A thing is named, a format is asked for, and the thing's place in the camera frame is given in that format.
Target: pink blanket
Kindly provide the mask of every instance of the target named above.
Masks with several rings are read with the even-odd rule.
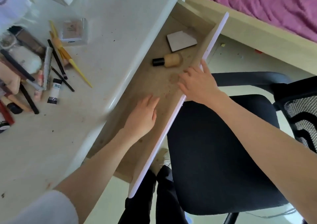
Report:
[[[317,0],[213,0],[317,42]]]

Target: floor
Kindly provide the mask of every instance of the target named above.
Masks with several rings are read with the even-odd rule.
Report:
[[[259,54],[252,48],[222,35],[220,35],[216,45],[211,51],[211,54],[207,59],[207,63],[211,72],[214,73],[273,71],[286,74],[294,81],[313,76],[308,72],[300,70],[271,56]],[[253,86],[222,87],[221,89],[228,95],[262,94],[265,95],[271,102],[274,101],[272,94]],[[277,114],[281,130],[292,135],[290,127],[288,126],[284,116],[281,113]],[[165,140],[163,146],[167,146],[167,140]],[[128,189],[128,183],[113,177],[85,223],[117,224],[124,210],[124,203],[125,198],[127,197]],[[151,224],[155,223],[155,203],[156,194],[153,197]],[[289,204],[279,208],[258,210],[250,213],[240,213],[236,224],[300,224],[302,218],[298,213],[267,218],[281,214],[291,208],[292,206]],[[191,218],[192,223],[195,224],[220,224],[224,222],[226,214],[214,216],[189,215],[189,217]]]

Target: chair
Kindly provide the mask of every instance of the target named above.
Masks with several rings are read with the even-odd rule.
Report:
[[[230,98],[278,128],[276,111],[281,110],[295,138],[316,152],[317,77],[291,83],[287,76],[274,72],[213,76],[218,86],[252,85],[272,93],[274,104],[263,95]],[[225,122],[208,107],[185,102],[167,139],[176,194],[184,211],[194,215],[229,213],[225,223],[233,224],[239,212],[288,203]]]

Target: chair leg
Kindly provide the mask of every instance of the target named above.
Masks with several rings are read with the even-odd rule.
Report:
[[[229,213],[227,215],[226,220],[224,221],[224,224],[235,224],[236,220],[238,218],[239,213],[238,212],[234,212],[234,213]]]

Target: shoe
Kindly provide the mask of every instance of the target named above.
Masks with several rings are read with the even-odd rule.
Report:
[[[166,148],[162,148],[158,151],[150,166],[150,170],[157,176],[162,166],[172,168],[170,153]]]

